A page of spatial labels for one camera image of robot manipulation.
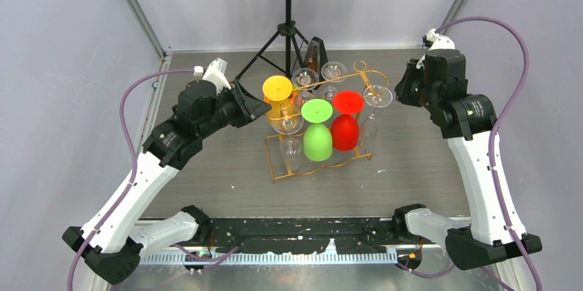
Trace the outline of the gold wire wine glass rack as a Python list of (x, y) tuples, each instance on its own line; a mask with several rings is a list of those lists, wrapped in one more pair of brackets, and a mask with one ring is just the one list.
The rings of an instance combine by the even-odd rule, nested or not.
[[(365, 61), (358, 61), (353, 64), (353, 69), (348, 70), (347, 77), (344, 81), (340, 83), (336, 83), (335, 87), (337, 88), (338, 92), (344, 90), (353, 90), (358, 92), (363, 97), (364, 90), (371, 86), (371, 85), (381, 85), (388, 88), (390, 83), (388, 77), (383, 73), (370, 69)], [(315, 95), (315, 98), (322, 99), (320, 96), (320, 88), (323, 87), (325, 84), (325, 80), (322, 78), (321, 74), (319, 75), (319, 82), (312, 90), (312, 93)], [(293, 102), (294, 94), (298, 90), (293, 85), (292, 94), (289, 97), (290, 100)], [(365, 109), (371, 109), (369, 105), (364, 102), (364, 108), (360, 113), (355, 115), (356, 120), (360, 126), (361, 122), (368, 116), (368, 114), (364, 113)], [(324, 124), (329, 128), (331, 131), (331, 125), (334, 119), (339, 115), (339, 113), (333, 108), (332, 117), (326, 121)], [(350, 151), (339, 151), (333, 148), (332, 155), (329, 159), (323, 162), (314, 162), (309, 160), (304, 153), (304, 146), (303, 146), (303, 135), (309, 126), (308, 122), (305, 122), (303, 117), (301, 116), (301, 109), (298, 109), (294, 105), (294, 114), (287, 115), (285, 112), (282, 112), (282, 117), (285, 116), (299, 116), (303, 121), (303, 126), (301, 127), (300, 131), (294, 134), (294, 137), (297, 137), (302, 143), (302, 154), (301, 154), (301, 165), (299, 169), (295, 172), (289, 172), (285, 168), (285, 164), (283, 162), (282, 155), (279, 150), (280, 141), (283, 139), (283, 136), (279, 134), (277, 131), (274, 130), (274, 134), (265, 137), (264, 139), (264, 150), (267, 159), (267, 165), (269, 169), (269, 175), (273, 182), (277, 182), (279, 180), (289, 178), (289, 177), (299, 177), (299, 176), (307, 176), (313, 175), (314, 173), (319, 172), (322, 169), (337, 169), (341, 166), (345, 166), (355, 160), (367, 159), (371, 160), (373, 157), (373, 152), (367, 152), (360, 148), (359, 141), (360, 141), (360, 134), (357, 141), (357, 146), (350, 150)]]

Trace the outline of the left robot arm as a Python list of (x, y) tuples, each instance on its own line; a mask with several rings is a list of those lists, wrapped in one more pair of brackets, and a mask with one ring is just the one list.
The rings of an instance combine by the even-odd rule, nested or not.
[(134, 155), (132, 169), (101, 210), (81, 227), (70, 226), (63, 240), (85, 264), (111, 285), (126, 280), (140, 261), (166, 247), (190, 241), (204, 245), (212, 223), (190, 205), (149, 227), (134, 228), (156, 195), (203, 148), (203, 141), (227, 126), (244, 127), (265, 115), (270, 105), (239, 81), (222, 89), (209, 80), (187, 84), (172, 116), (158, 124)]

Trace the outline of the clear tall flute glass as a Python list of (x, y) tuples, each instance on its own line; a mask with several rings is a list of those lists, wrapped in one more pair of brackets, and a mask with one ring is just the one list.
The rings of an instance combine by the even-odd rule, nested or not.
[(370, 152), (377, 137), (377, 113), (392, 103), (393, 94), (385, 86), (371, 85), (364, 90), (363, 99), (372, 110), (360, 124), (359, 146), (362, 150)]

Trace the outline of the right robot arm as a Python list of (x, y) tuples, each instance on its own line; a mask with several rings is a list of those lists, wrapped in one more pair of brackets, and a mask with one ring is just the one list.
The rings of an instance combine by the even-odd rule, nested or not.
[(422, 204), (394, 211), (393, 236), (401, 243), (423, 237), (445, 249), (460, 270), (470, 270), (542, 250), (539, 236), (528, 233), (512, 198), (499, 156), (494, 105), (468, 93), (466, 58), (456, 49), (426, 52), (412, 59), (395, 91), (397, 101), (423, 107), (440, 128), (459, 167), (471, 221), (463, 223)]

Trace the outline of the red silicone wine glass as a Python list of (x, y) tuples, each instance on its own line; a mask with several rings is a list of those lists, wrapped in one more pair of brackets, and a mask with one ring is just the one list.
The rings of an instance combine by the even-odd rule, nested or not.
[(344, 90), (334, 96), (332, 106), (339, 113), (331, 125), (333, 148), (350, 151), (358, 143), (360, 126), (355, 115), (364, 108), (364, 99), (356, 91)]

